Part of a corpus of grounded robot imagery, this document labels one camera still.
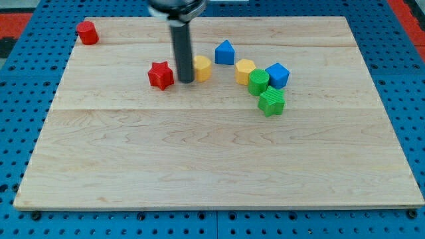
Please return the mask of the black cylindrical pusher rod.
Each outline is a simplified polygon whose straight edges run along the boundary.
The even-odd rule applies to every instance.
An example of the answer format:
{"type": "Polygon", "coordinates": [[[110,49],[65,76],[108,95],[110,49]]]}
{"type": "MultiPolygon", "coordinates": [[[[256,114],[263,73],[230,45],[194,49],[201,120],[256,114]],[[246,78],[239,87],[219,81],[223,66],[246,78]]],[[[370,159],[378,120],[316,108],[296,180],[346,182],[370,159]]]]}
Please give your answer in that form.
{"type": "Polygon", "coordinates": [[[193,52],[189,23],[170,27],[178,80],[190,84],[194,79],[193,52]]]}

